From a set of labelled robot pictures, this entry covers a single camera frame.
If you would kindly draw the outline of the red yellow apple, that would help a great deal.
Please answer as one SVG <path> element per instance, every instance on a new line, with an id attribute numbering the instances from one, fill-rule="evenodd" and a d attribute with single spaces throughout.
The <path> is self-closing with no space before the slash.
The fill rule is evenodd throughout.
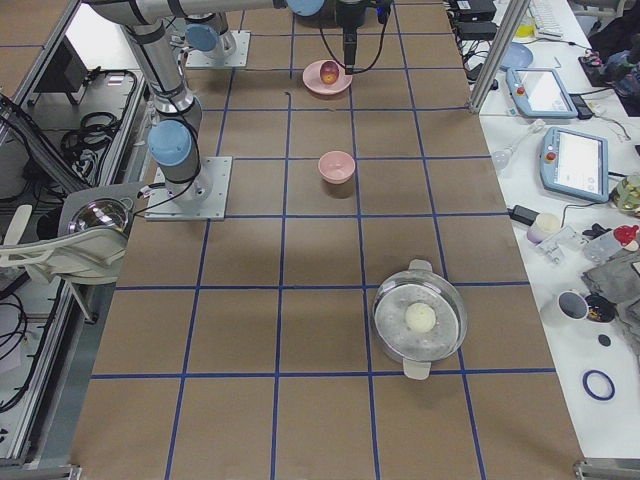
<path id="1" fill-rule="evenodd" d="M 324 85 L 335 84 L 340 77 L 339 65 L 331 60 L 324 61 L 319 70 L 319 78 Z"/>

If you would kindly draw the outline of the pink bowl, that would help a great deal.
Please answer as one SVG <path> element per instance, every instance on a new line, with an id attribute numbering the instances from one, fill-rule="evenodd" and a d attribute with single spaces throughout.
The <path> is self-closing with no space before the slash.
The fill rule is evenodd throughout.
<path id="1" fill-rule="evenodd" d="M 355 173 L 354 158 L 343 151 L 330 151 L 318 160 L 318 171 L 323 180 L 330 184 L 340 185 L 351 179 Z"/>

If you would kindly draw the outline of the pink plate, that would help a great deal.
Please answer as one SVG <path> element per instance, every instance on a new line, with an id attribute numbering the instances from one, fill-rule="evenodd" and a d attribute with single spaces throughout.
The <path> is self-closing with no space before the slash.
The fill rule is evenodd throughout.
<path id="1" fill-rule="evenodd" d="M 304 85 L 313 93 L 335 95 L 346 90 L 352 83 L 352 76 L 334 60 L 318 60 L 303 71 Z"/>

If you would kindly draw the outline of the light blue plate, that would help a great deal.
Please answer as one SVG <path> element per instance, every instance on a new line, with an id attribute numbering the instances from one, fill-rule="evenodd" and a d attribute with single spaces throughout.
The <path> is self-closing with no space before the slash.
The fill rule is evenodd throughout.
<path id="1" fill-rule="evenodd" d="M 533 53 L 524 44 L 511 42 L 504 54 L 500 69 L 507 71 L 509 69 L 528 68 L 533 63 Z"/>

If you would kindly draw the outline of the black small bowl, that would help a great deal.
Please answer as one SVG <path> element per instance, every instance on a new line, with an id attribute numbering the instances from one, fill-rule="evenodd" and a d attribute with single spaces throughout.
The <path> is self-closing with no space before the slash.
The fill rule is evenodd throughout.
<path id="1" fill-rule="evenodd" d="M 596 323 L 610 323 L 616 318 L 616 306 L 599 294 L 592 293 L 585 298 L 588 306 L 587 319 Z"/>

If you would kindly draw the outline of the teach pendant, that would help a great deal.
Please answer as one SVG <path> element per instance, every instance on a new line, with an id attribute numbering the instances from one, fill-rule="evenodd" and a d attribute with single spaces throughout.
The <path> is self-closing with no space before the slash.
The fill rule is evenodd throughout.
<path id="1" fill-rule="evenodd" d="M 573 119 L 578 116 L 554 69 L 509 68 L 505 80 L 517 110 L 526 117 Z"/>
<path id="2" fill-rule="evenodd" d="M 546 190 L 604 203 L 609 199 L 608 141 L 565 128 L 549 128 L 539 153 Z"/>

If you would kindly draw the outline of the black power adapter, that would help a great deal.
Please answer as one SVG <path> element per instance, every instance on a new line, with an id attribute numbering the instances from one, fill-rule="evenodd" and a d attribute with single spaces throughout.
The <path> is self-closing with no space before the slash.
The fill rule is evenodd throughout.
<path id="1" fill-rule="evenodd" d="M 514 205 L 507 209 L 509 218 L 526 226 L 532 226 L 539 213 L 521 205 Z"/>

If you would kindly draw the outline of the lower teach pendant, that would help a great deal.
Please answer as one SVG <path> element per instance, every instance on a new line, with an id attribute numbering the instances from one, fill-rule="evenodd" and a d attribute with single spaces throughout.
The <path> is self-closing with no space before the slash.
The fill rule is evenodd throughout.
<path id="1" fill-rule="evenodd" d="M 539 153 L 546 190 L 604 203 L 609 199 L 608 141 L 565 128 L 549 128 Z"/>

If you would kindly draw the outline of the purple white cup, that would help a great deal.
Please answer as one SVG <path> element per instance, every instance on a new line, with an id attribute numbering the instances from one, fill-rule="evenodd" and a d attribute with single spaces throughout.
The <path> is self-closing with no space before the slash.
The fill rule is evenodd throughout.
<path id="1" fill-rule="evenodd" d="M 533 244 L 539 244 L 561 229 L 560 219 L 551 213 L 539 213 L 529 226 L 526 238 Z"/>

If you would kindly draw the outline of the white steamed bun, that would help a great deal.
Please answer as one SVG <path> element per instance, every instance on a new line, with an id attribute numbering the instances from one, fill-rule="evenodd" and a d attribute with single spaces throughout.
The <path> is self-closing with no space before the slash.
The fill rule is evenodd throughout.
<path id="1" fill-rule="evenodd" d="M 417 333 L 427 333 L 436 325 L 436 312 L 428 304 L 415 302 L 409 305 L 404 314 L 407 327 Z"/>

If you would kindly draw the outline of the glass dome lid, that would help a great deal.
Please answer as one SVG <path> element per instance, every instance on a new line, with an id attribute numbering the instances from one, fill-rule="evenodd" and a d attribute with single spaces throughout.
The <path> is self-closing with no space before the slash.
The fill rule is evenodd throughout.
<path id="1" fill-rule="evenodd" d="M 66 223 L 65 232 L 78 233 L 94 227 L 109 227 L 129 235 L 131 206 L 124 200 L 99 198 L 81 206 Z"/>

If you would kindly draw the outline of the steel steamer pot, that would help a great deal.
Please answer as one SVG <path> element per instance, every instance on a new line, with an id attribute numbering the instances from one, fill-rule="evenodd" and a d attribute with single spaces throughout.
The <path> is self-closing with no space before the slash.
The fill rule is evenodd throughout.
<path id="1" fill-rule="evenodd" d="M 413 380 L 430 376 L 432 364 L 461 347 L 468 314 L 459 291 L 414 259 L 407 269 L 383 281 L 373 300 L 371 328 L 386 355 Z"/>

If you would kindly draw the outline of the white plastic chair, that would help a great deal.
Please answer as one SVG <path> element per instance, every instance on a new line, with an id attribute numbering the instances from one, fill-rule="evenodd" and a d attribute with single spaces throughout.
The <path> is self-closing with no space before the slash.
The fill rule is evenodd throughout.
<path id="1" fill-rule="evenodd" d="M 81 285 L 117 281 L 126 252 L 127 237 L 110 227 L 91 227 L 55 239 L 23 243 L 21 238 L 32 207 L 15 211 L 1 245 L 1 266 L 20 267 L 38 283 L 55 277 Z"/>

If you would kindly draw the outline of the grey folded cloth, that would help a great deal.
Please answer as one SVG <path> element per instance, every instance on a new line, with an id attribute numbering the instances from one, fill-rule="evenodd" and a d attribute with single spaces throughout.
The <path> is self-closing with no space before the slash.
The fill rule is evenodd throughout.
<path id="1" fill-rule="evenodd" d="M 582 274 L 591 293 L 613 303 L 625 340 L 639 357 L 639 252 L 617 254 Z"/>

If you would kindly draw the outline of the aluminium frame post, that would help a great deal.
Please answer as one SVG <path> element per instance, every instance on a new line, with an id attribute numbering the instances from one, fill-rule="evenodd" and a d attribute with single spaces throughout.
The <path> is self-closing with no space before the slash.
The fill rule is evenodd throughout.
<path id="1" fill-rule="evenodd" d="M 504 12 L 496 36 L 489 49 L 487 58 L 471 91 L 468 109 L 478 114 L 489 94 L 491 85 L 501 65 L 504 55 L 511 44 L 516 30 L 526 13 L 529 0 L 511 0 Z"/>

